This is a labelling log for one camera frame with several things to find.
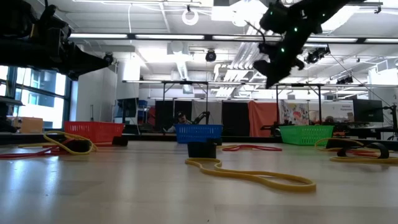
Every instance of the plastic basket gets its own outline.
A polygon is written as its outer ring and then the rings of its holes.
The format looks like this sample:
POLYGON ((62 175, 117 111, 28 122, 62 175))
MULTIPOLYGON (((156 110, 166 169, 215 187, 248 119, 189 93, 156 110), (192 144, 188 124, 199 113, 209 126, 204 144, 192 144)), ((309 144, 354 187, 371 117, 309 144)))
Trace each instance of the plastic basket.
POLYGON ((107 122, 66 121, 65 132, 90 139, 93 143, 111 142, 113 137, 121 136, 123 124, 107 122))
POLYGON ((324 138, 331 138, 334 126, 281 126, 280 133, 284 143, 299 146, 314 146, 315 143, 324 138))
POLYGON ((219 139, 223 131, 222 125, 176 124, 178 143, 207 142, 207 139, 219 139))

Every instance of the ceiling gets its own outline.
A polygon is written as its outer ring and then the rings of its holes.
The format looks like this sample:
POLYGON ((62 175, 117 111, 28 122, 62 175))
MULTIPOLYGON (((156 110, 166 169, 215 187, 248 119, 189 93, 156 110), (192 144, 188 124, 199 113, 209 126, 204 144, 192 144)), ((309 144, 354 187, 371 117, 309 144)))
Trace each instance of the ceiling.
MULTIPOLYGON (((44 0, 26 0, 38 12, 44 9, 44 0)), ((74 32, 104 32, 128 33, 128 10, 130 4, 102 4, 95 2, 80 2, 81 0, 49 0, 50 4, 58 7, 56 15, 68 22, 74 32)), ((205 6, 212 6, 213 1, 202 1, 205 6)), ((362 7, 354 13, 341 27, 328 35, 337 36, 367 36, 367 37, 397 37, 398 23, 391 22, 398 19, 398 3, 385 0, 382 12, 373 13, 375 7, 362 7)), ((175 34, 247 34, 249 27, 238 27, 231 21, 212 21, 211 7, 194 7, 201 11, 199 20, 194 26, 188 26, 182 21, 185 6, 168 6, 165 4, 140 5, 133 4, 130 8, 132 33, 175 33, 175 34)), ((167 41, 136 41, 128 40, 90 40, 81 44, 85 51, 95 54, 105 47, 135 46, 146 62, 146 75, 170 74, 177 69, 176 63, 164 60, 167 51, 167 41)), ((216 62, 231 63, 239 52, 240 43, 237 42, 189 42, 188 46, 194 50, 195 56, 187 62, 188 70, 213 71, 216 63, 205 61, 207 49, 215 49, 218 60, 216 62)), ((354 69, 353 75, 362 82, 366 81, 367 69, 382 62, 385 57, 398 57, 398 45, 330 45, 331 54, 316 65, 307 65, 305 70, 292 71, 291 77, 303 80, 328 80, 330 76, 339 74, 346 69, 354 69)), ((129 52, 114 52, 118 60, 129 58, 129 52)))

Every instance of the black curtain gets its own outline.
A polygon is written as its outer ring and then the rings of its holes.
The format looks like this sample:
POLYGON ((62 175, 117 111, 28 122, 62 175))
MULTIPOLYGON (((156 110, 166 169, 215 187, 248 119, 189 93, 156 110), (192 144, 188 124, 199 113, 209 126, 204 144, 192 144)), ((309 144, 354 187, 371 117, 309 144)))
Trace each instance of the black curtain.
POLYGON ((190 121, 192 116, 192 100, 191 101, 174 101, 174 112, 183 112, 190 121))
POLYGON ((250 136, 247 103, 223 102, 223 136, 250 136))
POLYGON ((157 100, 155 103, 155 130, 162 131, 162 128, 166 130, 173 125, 174 114, 173 114, 173 101, 157 100))

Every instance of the floor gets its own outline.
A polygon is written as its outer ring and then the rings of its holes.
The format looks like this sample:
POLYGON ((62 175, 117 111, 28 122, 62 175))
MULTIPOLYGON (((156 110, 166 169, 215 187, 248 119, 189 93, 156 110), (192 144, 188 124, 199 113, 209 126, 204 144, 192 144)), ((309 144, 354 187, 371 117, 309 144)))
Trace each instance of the floor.
POLYGON ((317 191, 205 175, 184 164, 184 145, 130 142, 89 156, 0 161, 0 223, 397 223, 398 167, 330 162, 332 154, 312 147, 268 145, 284 151, 218 158, 227 169, 301 175, 317 191))

